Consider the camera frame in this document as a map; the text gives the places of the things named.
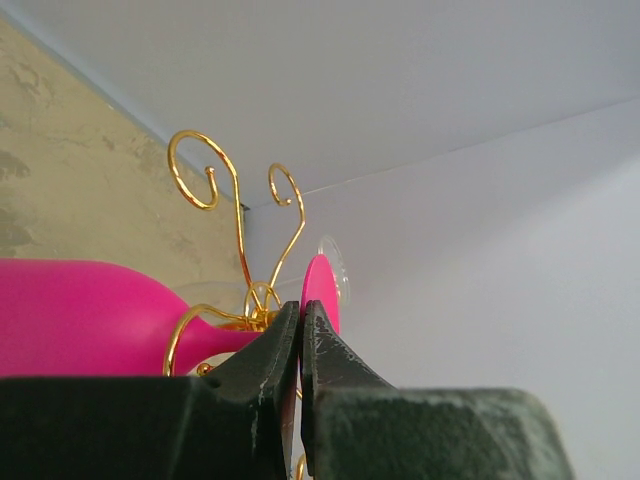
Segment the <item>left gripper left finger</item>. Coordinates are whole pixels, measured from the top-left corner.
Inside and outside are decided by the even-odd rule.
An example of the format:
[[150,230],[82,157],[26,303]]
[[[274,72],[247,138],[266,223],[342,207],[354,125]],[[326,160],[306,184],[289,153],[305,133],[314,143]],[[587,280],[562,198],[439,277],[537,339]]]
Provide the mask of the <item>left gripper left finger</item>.
[[1,384],[5,479],[285,479],[299,305],[203,377]]

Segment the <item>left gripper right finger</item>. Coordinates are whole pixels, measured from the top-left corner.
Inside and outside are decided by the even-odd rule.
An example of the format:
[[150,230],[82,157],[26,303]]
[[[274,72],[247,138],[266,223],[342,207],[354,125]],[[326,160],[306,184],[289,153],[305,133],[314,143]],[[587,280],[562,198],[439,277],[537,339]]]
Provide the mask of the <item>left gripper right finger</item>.
[[510,388],[401,389],[307,303],[301,438],[316,479],[572,479],[555,423]]

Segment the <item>clear champagne flute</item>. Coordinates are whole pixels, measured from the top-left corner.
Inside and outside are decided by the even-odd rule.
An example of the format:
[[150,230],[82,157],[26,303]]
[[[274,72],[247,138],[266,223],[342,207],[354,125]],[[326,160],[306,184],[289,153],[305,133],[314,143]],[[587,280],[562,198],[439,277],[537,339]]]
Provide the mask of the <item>clear champagne flute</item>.
[[[346,266],[336,241],[330,235],[323,235],[318,241],[317,254],[325,255],[333,271],[338,291],[339,305],[347,305],[350,300],[350,286]],[[278,280],[275,291],[281,300],[299,300],[304,275]],[[204,281],[172,287],[188,305],[206,303],[218,309],[238,313],[245,298],[247,284],[240,281]]]

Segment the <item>pink plastic wine glass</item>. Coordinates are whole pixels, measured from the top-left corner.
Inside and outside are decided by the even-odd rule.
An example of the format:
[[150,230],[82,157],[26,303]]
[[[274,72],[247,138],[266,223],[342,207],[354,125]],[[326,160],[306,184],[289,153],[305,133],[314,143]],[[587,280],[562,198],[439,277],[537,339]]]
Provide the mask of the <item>pink plastic wine glass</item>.
[[1,261],[1,375],[156,376],[187,304],[95,261]]

